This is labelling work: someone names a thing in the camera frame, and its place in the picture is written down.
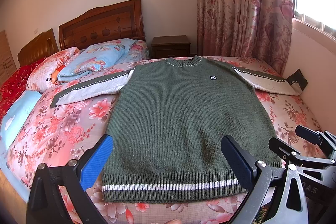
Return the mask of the green knit sweater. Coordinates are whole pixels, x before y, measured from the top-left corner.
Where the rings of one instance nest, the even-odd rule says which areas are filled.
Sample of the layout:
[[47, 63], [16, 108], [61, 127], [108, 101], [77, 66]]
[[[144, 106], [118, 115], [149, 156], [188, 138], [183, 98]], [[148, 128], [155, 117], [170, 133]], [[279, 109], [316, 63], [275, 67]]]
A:
[[286, 79], [199, 56], [165, 59], [80, 82], [52, 107], [116, 94], [106, 133], [113, 150], [102, 170], [106, 202], [210, 200], [244, 192], [221, 151], [231, 135], [257, 160], [280, 167], [276, 135], [255, 91], [299, 95]]

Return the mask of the light blue pillow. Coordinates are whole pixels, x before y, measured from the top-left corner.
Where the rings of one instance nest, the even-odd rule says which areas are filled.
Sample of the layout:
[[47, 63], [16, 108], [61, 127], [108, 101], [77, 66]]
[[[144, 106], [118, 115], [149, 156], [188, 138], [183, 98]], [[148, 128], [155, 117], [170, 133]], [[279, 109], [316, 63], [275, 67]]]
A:
[[26, 90], [11, 105], [1, 121], [1, 143], [7, 151], [42, 94]]

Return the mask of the pink floral pillow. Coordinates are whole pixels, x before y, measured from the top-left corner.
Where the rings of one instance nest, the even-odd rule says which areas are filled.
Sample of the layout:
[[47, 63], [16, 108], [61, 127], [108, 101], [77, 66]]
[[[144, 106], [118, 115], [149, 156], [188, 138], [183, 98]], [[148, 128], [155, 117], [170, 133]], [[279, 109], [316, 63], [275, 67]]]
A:
[[57, 77], [52, 75], [77, 53], [79, 53], [79, 49], [71, 47], [47, 57], [30, 74], [26, 89], [44, 93], [45, 90], [57, 85]]

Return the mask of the folded light blue floral quilt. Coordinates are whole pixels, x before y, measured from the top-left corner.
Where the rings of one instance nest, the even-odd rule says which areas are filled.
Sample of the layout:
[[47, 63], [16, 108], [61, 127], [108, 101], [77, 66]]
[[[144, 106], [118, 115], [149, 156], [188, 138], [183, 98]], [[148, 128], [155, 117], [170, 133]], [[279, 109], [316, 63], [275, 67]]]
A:
[[127, 54], [134, 39], [118, 39], [89, 46], [57, 75], [59, 82], [70, 82], [93, 72], [111, 67]]

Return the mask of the red floral bedding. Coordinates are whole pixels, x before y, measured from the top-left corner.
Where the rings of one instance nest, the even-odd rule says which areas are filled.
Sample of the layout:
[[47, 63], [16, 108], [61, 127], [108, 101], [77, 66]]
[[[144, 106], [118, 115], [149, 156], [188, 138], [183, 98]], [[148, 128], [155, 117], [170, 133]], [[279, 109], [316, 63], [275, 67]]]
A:
[[26, 83], [35, 68], [41, 64], [46, 58], [43, 57], [30, 65], [20, 67], [5, 83], [1, 86], [1, 119], [6, 115], [11, 105], [26, 90]]

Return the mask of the wooden wardrobe door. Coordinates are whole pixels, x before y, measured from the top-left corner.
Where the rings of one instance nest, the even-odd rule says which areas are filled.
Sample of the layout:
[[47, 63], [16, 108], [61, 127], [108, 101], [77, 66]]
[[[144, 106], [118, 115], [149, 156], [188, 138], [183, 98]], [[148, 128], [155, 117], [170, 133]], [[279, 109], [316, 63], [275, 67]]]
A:
[[5, 30], [0, 32], [0, 84], [3, 85], [17, 70]]

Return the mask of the dark wooden nightstand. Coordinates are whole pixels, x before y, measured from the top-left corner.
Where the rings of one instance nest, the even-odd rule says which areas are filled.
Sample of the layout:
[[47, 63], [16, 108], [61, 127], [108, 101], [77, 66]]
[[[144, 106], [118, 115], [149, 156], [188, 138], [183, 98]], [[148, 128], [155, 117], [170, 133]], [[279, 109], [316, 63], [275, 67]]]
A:
[[152, 58], [186, 57], [190, 55], [190, 41], [186, 35], [156, 36], [151, 42]]

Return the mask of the floral pink curtain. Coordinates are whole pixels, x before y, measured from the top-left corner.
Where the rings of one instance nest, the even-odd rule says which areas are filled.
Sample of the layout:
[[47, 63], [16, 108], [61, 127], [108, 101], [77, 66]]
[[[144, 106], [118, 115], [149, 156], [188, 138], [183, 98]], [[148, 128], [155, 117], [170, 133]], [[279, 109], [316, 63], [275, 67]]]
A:
[[197, 0], [197, 5], [198, 55], [253, 57], [284, 72], [293, 0]]

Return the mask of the carved wooden headboard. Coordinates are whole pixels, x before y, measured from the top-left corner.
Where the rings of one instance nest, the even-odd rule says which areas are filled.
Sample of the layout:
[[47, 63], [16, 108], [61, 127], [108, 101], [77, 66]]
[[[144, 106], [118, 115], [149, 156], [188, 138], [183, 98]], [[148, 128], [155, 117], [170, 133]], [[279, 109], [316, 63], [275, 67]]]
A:
[[96, 7], [59, 26], [61, 50], [123, 38], [145, 40], [141, 0]]

